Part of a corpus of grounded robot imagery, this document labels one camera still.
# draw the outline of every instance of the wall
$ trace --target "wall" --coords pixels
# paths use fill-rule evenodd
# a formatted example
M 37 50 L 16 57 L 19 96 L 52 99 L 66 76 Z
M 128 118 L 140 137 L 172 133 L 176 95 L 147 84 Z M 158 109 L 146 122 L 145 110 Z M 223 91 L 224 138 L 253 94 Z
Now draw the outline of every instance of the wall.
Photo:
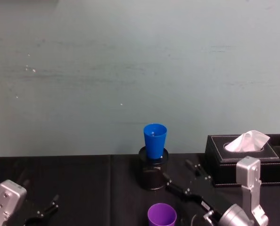
M 0 1 L 0 156 L 280 133 L 280 1 Z

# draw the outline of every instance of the white tissue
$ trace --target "white tissue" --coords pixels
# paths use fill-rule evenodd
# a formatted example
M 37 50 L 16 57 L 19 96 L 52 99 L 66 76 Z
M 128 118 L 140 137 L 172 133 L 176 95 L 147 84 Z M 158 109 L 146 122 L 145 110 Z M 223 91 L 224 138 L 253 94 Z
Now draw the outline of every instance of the white tissue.
M 225 149 L 230 152 L 256 152 L 260 151 L 269 139 L 267 135 L 251 130 L 227 144 Z

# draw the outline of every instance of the tissue box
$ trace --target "tissue box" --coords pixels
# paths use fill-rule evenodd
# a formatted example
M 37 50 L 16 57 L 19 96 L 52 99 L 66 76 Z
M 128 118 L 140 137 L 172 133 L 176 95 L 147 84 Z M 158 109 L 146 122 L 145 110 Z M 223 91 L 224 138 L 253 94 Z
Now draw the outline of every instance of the tissue box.
M 261 181 L 264 185 L 280 184 L 280 134 L 267 134 L 270 139 L 258 152 L 229 152 L 225 146 L 240 135 L 207 137 L 203 166 L 212 176 L 215 186 L 237 186 L 236 163 L 251 156 L 261 160 Z

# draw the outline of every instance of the black cylinder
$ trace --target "black cylinder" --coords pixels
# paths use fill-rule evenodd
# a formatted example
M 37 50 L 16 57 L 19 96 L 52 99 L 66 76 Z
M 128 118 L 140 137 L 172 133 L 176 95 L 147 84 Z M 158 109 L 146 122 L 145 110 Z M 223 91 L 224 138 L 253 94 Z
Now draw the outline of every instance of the black cylinder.
M 167 170 L 168 151 L 164 148 L 159 159 L 150 159 L 146 155 L 145 147 L 139 151 L 138 180 L 144 189 L 157 190 L 166 184 L 163 172 Z

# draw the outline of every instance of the black tablecloth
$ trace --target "black tablecloth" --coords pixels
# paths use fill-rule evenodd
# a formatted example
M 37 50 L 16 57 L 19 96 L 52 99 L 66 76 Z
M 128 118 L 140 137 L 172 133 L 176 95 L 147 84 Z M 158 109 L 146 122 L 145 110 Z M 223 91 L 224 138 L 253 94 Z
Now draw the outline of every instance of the black tablecloth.
M 177 184 L 188 186 L 192 174 L 184 161 L 196 162 L 198 156 L 202 155 L 170 155 L 167 172 Z M 136 161 L 137 155 L 0 158 L 0 182 L 30 179 L 27 198 L 42 207 L 59 194 L 59 211 L 48 226 L 146 226 L 148 208 L 158 202 L 172 205 L 185 222 L 204 213 L 164 189 L 140 188 L 134 176 Z M 217 190 L 241 205 L 239 187 Z M 263 186 L 261 205 L 270 225 L 280 226 L 280 186 Z

